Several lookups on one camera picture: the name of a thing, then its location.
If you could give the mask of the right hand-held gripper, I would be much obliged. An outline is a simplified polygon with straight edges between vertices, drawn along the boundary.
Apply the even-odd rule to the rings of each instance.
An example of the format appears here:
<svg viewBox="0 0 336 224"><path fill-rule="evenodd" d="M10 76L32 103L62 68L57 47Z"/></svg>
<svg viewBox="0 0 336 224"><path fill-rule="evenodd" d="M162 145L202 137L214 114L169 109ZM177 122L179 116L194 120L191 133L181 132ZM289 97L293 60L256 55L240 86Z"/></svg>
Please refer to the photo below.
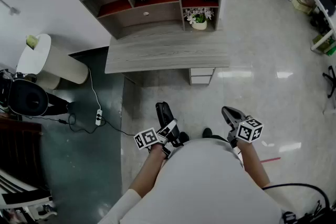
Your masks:
<svg viewBox="0 0 336 224"><path fill-rule="evenodd" d="M225 122L232 128L227 137L232 148L237 147L238 140L252 143L260 138L264 124L259 120L229 106L222 107L222 115Z"/></svg>

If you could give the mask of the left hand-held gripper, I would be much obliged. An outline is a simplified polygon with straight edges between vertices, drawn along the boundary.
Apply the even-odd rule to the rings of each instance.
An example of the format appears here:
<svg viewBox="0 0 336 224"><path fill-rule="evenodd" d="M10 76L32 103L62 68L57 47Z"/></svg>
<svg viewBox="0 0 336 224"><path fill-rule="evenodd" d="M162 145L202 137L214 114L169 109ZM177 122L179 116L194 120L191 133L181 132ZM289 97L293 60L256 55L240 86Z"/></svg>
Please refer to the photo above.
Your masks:
<svg viewBox="0 0 336 224"><path fill-rule="evenodd" d="M160 128L157 132L154 128L150 128L139 132L134 136L135 143L139 150L147 148L150 150L153 145L160 144L162 152L166 158L170 158L174 151L181 147L179 135L173 134L173 129L177 125L177 119L173 119L168 125Z"/></svg>

